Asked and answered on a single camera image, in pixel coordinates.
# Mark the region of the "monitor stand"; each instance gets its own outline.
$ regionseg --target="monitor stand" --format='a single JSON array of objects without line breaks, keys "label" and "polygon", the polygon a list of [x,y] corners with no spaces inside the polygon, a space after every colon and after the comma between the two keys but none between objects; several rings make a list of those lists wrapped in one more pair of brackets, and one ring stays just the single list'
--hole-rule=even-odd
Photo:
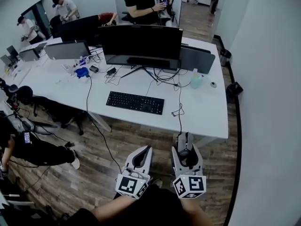
[{"label": "monitor stand", "polygon": [[138,67],[137,69],[131,71],[130,73],[125,74],[124,76],[122,76],[122,78],[123,78],[123,77],[126,77],[126,76],[128,76],[129,74],[134,73],[134,72],[136,72],[136,71],[138,71],[138,70],[141,70],[141,69],[145,70],[145,72],[146,72],[150,77],[152,77],[156,82],[158,82],[158,80],[155,79],[155,78],[151,75],[151,73],[148,72],[148,71],[147,71],[144,67],[142,67],[142,66],[140,66],[140,67]]}]

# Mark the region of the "white t-shirt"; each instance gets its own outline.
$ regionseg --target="white t-shirt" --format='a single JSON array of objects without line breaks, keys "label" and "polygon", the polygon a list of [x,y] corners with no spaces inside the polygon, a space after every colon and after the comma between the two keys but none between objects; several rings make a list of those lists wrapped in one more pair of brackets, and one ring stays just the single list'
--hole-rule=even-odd
[{"label": "white t-shirt", "polygon": [[[74,9],[76,9],[76,5],[72,0],[64,0],[63,5],[57,5],[55,7],[55,15],[65,16],[70,14]],[[70,21],[74,21],[76,19],[75,15],[70,17]]]},{"label": "white t-shirt", "polygon": [[25,19],[25,23],[22,25],[25,34],[28,34],[29,37],[27,39],[28,42],[30,42],[31,40],[33,40],[35,37],[38,36],[38,34],[35,32],[35,30],[33,30],[31,32],[31,34],[29,34],[29,31],[32,27],[34,27],[35,25],[33,24],[33,22],[30,19]]}]

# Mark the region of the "desk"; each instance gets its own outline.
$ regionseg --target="desk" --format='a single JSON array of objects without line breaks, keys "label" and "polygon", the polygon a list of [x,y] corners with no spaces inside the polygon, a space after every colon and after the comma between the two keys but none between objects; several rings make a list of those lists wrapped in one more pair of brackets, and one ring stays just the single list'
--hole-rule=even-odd
[{"label": "desk", "polygon": [[[225,140],[228,138],[227,102],[217,48],[214,44],[188,38],[183,38],[182,42],[193,47],[210,50],[216,56],[210,73],[205,75],[201,87],[198,89],[192,89],[190,86],[182,88],[181,103],[185,111],[185,114],[181,115],[182,131],[205,136],[197,143],[197,146],[208,144],[216,139]],[[71,78],[61,64],[73,65],[74,60],[48,59],[43,66],[33,66],[21,85],[30,86],[37,96],[44,96],[61,104],[86,110],[90,79]],[[97,65],[101,72],[109,68],[105,59]],[[129,66],[123,66],[118,75],[122,76],[129,71]],[[105,73],[92,73],[91,75],[93,86],[88,99],[88,111],[105,130],[111,131],[111,128],[101,118],[101,115],[155,128],[180,131],[179,118],[171,114],[171,112],[179,109],[180,91],[174,91],[172,85],[162,83],[157,86],[153,82],[148,92],[147,96],[149,97],[165,99],[163,114],[160,116],[106,106],[110,91],[145,96],[153,79],[143,70],[122,78],[118,86],[105,84],[104,75]],[[182,86],[187,85],[191,77],[191,71],[181,75],[180,83]],[[217,88],[211,87],[211,82],[215,82]]]}]

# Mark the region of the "red shirt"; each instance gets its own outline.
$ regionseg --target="red shirt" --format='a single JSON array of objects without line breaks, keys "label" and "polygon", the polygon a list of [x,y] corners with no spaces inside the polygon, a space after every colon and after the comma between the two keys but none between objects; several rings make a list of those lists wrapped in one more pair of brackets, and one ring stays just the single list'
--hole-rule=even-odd
[{"label": "red shirt", "polygon": [[107,24],[108,22],[110,22],[110,20],[112,19],[114,13],[102,13],[100,15],[98,15],[99,17],[99,21],[102,24]]}]

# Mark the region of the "black keyboard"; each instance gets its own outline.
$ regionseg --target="black keyboard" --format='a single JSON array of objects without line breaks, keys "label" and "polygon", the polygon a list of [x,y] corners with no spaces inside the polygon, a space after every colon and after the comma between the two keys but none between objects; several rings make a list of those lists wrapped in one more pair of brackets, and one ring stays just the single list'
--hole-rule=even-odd
[{"label": "black keyboard", "polygon": [[164,100],[111,91],[106,105],[162,115]]}]

